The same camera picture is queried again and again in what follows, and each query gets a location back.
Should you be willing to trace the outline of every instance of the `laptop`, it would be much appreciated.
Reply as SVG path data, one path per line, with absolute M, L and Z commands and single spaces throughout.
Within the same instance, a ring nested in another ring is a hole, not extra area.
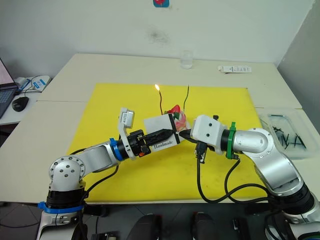
M 4 63 L 0 59 L 0 118 L 11 104 L 17 90 L 17 84 L 14 82 Z

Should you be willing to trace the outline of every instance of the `white desk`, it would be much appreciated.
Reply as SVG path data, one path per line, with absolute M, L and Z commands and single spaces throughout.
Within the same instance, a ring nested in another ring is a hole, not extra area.
M 177 66 L 171 68 L 167 61 Z M 98 82 L 136 83 L 141 79 L 140 83 L 147 83 L 148 80 L 150 84 L 223 86 L 228 83 L 232 86 L 232 83 L 237 83 L 235 85 L 238 87 L 248 87 L 256 107 L 283 105 L 297 109 L 313 129 L 314 137 L 320 140 L 318 132 L 303 110 L 299 109 L 299 102 L 272 64 L 248 63 L 252 66 L 251 74 L 220 76 L 220 73 L 215 73 L 213 65 L 227 64 L 231 62 L 195 61 L 194 69 L 184 70 L 180 69 L 177 59 L 76 54 L 51 81 L 39 101 L 0 148 L 0 201 L 36 203 L 46 200 L 48 167 L 67 152 L 94 85 Z M 166 67 L 170 67 L 167 71 L 171 74 L 161 71 Z M 226 79 L 217 83 L 217 76 Z M 320 160 L 314 157 L 295 160 L 294 163 L 308 187 L 320 199 L 317 178 Z
M 37 99 L 39 98 L 41 92 L 27 92 L 25 95 L 24 94 L 20 94 L 17 95 L 13 98 L 12 102 L 18 98 L 21 97 L 28 97 L 29 101 L 25 107 L 25 109 L 23 109 L 22 111 L 15 111 L 12 108 L 12 102 L 11 104 L 8 106 L 8 108 L 6 109 L 6 111 L 4 112 L 4 114 L 2 115 L 2 117 L 0 118 L 0 126 L 1 125 L 7 125 L 7 124 L 17 124 L 19 123 L 24 116 L 26 115 L 26 113 L 33 107 L 33 105 L 36 103 Z

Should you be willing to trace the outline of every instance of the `red object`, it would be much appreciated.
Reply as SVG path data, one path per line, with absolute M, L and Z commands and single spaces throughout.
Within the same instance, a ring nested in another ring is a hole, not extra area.
M 171 110 L 167 111 L 168 114 L 180 113 L 180 106 L 177 104 Z
M 165 0 L 154 0 L 156 4 L 163 4 L 165 2 Z

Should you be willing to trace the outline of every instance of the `green ring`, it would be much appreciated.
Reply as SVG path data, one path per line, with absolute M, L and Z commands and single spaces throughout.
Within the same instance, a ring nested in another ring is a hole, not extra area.
M 231 123 L 231 127 L 229 129 L 228 145 L 226 148 L 226 158 L 227 159 L 232 159 L 232 154 L 234 153 L 232 151 L 232 143 L 234 141 L 235 132 L 236 132 L 236 122 L 233 121 Z

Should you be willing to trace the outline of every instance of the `computer mouse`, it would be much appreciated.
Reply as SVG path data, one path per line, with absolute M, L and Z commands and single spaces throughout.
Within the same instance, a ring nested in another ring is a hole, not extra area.
M 27 96 L 19 97 L 12 102 L 12 108 L 16 112 L 21 112 L 27 106 L 29 98 Z

